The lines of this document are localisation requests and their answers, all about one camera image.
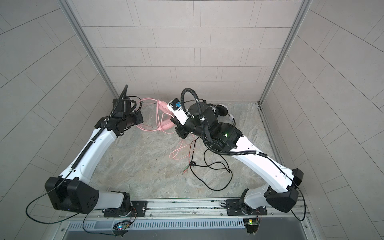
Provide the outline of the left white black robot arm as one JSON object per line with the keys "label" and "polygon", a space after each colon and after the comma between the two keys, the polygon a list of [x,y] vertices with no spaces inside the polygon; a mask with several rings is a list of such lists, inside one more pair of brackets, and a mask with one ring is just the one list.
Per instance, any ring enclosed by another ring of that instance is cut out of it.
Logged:
{"label": "left white black robot arm", "polygon": [[54,209],[80,214],[103,210],[122,217],[131,213],[128,193],[100,192],[89,185],[109,146],[132,126],[143,122],[140,106],[129,97],[114,99],[113,105],[110,115],[96,123],[90,139],[74,161],[58,177],[47,180],[45,189]]}

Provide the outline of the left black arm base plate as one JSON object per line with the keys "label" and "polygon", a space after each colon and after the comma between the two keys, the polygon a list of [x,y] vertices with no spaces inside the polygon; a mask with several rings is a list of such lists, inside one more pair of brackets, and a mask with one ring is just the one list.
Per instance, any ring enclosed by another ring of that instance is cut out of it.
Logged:
{"label": "left black arm base plate", "polygon": [[118,209],[103,209],[102,213],[105,218],[144,217],[147,204],[147,201],[130,201],[131,208],[129,210],[120,207]]}

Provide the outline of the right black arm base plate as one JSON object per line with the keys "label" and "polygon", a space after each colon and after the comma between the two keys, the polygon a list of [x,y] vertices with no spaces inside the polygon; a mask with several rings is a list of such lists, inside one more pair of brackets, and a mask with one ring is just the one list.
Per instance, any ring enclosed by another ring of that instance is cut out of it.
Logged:
{"label": "right black arm base plate", "polygon": [[264,207],[258,207],[252,209],[245,203],[240,203],[240,200],[229,199],[220,206],[227,210],[228,216],[266,216],[268,214],[267,209]]}

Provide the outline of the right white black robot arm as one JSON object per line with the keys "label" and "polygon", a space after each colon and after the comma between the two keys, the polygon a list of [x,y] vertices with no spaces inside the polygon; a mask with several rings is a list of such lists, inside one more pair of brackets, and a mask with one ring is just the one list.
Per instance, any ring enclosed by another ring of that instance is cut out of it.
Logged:
{"label": "right white black robot arm", "polygon": [[200,103],[184,111],[179,99],[174,99],[167,108],[174,115],[171,121],[181,138],[188,134],[200,137],[208,150],[241,161],[266,181],[262,187],[244,190],[238,203],[244,214],[252,215],[256,209],[267,205],[288,213],[296,205],[303,172],[291,170],[272,160],[253,145],[235,124],[219,122],[218,116],[234,119],[226,106]]}

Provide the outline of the pink headphones with cable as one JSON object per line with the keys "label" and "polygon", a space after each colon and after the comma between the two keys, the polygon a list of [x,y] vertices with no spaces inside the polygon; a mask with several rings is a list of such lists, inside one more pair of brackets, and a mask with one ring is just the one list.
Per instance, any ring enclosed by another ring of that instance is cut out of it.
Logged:
{"label": "pink headphones with cable", "polygon": [[[171,128],[174,128],[176,125],[171,121],[171,118],[174,117],[173,113],[168,109],[168,104],[164,101],[161,100],[156,100],[153,98],[143,98],[140,100],[140,103],[142,106],[146,106],[147,104],[144,104],[144,102],[150,102],[151,104],[156,105],[156,116],[155,116],[155,121],[156,121],[156,126],[151,127],[147,126],[144,124],[139,124],[137,127],[144,131],[144,132],[163,132],[168,135],[172,135],[175,133],[175,131],[167,132],[167,130],[170,130]],[[174,160],[182,160],[182,159],[188,159],[188,161],[191,160],[192,154],[194,153],[194,150],[191,150],[186,156],[177,158],[178,153],[180,150],[186,148],[188,145],[184,140],[180,141],[180,146],[172,151],[169,155],[170,159]]]}

